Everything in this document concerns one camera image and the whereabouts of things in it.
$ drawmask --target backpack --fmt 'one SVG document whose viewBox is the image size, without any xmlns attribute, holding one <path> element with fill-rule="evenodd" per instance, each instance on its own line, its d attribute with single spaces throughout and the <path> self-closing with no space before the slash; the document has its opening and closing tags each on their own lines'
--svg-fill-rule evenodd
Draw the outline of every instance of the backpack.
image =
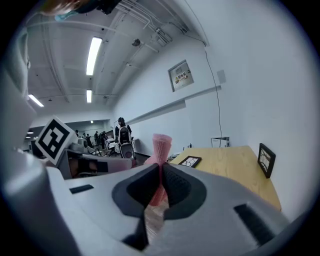
<svg viewBox="0 0 320 256">
<path fill-rule="evenodd" d="M 118 140 L 121 145 L 125 143 L 131 143 L 131 134 L 127 128 L 127 125 L 120 127 Z"/>
</svg>

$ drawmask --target gray plastic surface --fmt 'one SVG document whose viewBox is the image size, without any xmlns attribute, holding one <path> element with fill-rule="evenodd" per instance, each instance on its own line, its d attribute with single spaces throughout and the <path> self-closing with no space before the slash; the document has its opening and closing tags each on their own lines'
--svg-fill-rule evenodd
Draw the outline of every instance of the gray plastic surface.
<svg viewBox="0 0 320 256">
<path fill-rule="evenodd" d="M 58 169 L 48 167 L 47 172 L 31 154 L 6 150 L 1 156 L 2 195 L 23 230 L 47 255 L 142 255 L 84 213 Z M 55 178 L 49 181 L 48 173 Z"/>
<path fill-rule="evenodd" d="M 207 189 L 204 204 L 188 218 L 166 220 L 157 237 L 143 251 L 121 240 L 134 233 L 138 219 L 125 216 L 112 199 L 112 189 L 150 165 L 118 173 L 64 180 L 57 168 L 46 170 L 29 154 L 3 152 L 1 188 L 17 220 L 35 242 L 54 255 L 265 255 L 290 238 L 299 223 L 261 246 L 234 211 L 248 204 L 279 234 L 288 221 L 273 206 L 230 179 L 172 165 L 199 179 Z M 71 194 L 69 188 L 94 188 Z"/>
<path fill-rule="evenodd" d="M 190 217 L 166 220 L 145 252 L 149 255 L 241 255 L 258 247 L 234 207 L 248 204 L 270 230 L 279 234 L 287 219 L 239 183 L 194 168 L 171 164 L 205 185 L 203 205 Z"/>
<path fill-rule="evenodd" d="M 94 187 L 88 191 L 74 194 L 73 198 L 99 227 L 121 241 L 128 235 L 135 233 L 139 219 L 122 214 L 112 198 L 112 190 L 120 181 L 151 165 L 146 164 L 108 175 L 69 179 L 65 180 L 65 184 L 69 189 L 83 185 L 92 185 Z"/>
</svg>

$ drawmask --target white wall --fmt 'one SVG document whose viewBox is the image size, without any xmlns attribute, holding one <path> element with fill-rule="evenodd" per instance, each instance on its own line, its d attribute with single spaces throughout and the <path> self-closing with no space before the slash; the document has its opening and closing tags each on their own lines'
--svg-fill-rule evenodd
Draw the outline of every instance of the white wall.
<svg viewBox="0 0 320 256">
<path fill-rule="evenodd" d="M 172 92 L 168 70 L 186 60 L 194 83 Z M 136 152 L 150 155 L 152 134 L 164 133 L 172 136 L 171 153 L 180 152 L 190 143 L 194 147 L 211 147 L 211 137 L 220 135 L 219 112 L 215 84 L 206 60 L 202 42 L 185 36 L 175 38 L 146 68 L 133 78 L 125 88 L 114 107 L 114 117 L 123 117 L 130 124 L 132 135 L 141 146 Z M 239 108 L 230 108 L 228 97 L 232 98 L 232 86 L 223 84 L 221 94 L 221 126 L 223 134 L 230 136 L 234 146 L 243 145 L 240 128 L 229 125 L 239 118 Z M 166 112 L 153 117 L 153 111 L 161 111 L 168 105 L 184 104 L 184 109 Z M 136 118 L 150 114 L 144 121 Z"/>
<path fill-rule="evenodd" d="M 214 71 L 224 69 L 238 94 L 243 139 L 256 154 L 259 143 L 276 154 L 271 180 L 292 221 L 308 208 L 319 185 L 315 53 L 297 24 L 270 2 L 186 1 L 210 42 Z"/>
<path fill-rule="evenodd" d="M 45 126 L 56 115 L 64 123 L 105 120 L 113 118 L 112 111 L 104 105 L 94 103 L 48 103 L 44 107 L 34 107 L 37 117 L 32 127 Z"/>
<path fill-rule="evenodd" d="M 93 145 L 95 145 L 95 138 L 94 135 L 96 131 L 98 131 L 98 134 L 102 133 L 103 131 L 106 131 L 105 127 L 106 124 L 108 124 L 109 120 L 96 120 L 93 123 L 90 121 L 81 121 L 81 122 L 72 122 L 72 123 L 66 123 L 67 126 L 69 126 L 72 130 L 78 130 L 79 136 L 83 136 L 83 133 L 87 136 L 91 136 L 90 140 Z"/>
</svg>

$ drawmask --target ceiling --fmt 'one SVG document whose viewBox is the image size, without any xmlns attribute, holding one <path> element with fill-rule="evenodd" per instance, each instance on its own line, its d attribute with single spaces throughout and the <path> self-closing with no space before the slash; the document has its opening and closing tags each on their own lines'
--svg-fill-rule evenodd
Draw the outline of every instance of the ceiling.
<svg viewBox="0 0 320 256">
<path fill-rule="evenodd" d="M 170 38 L 175 40 L 182 33 L 178 27 L 188 30 L 161 0 L 122 0 L 109 15 L 94 10 L 59 22 L 37 14 L 27 23 L 29 93 L 48 107 L 87 104 L 86 90 L 90 89 L 92 104 L 110 106 L 147 61 L 166 47 L 155 30 L 166 33 L 170 44 Z M 93 76 L 89 76 L 86 68 L 93 37 L 102 38 L 102 44 Z M 132 45 L 134 39 L 140 40 L 139 46 Z"/>
</svg>

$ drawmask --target office room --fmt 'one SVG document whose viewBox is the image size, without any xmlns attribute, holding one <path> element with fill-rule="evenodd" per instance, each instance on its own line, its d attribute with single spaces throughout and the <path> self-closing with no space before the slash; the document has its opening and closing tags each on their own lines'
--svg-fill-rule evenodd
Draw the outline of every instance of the office room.
<svg viewBox="0 0 320 256">
<path fill-rule="evenodd" d="M 290 245 L 320 188 L 320 67 L 288 6 L 44 0 L 26 10 L 1 62 L 1 187 L 34 250 Z"/>
</svg>

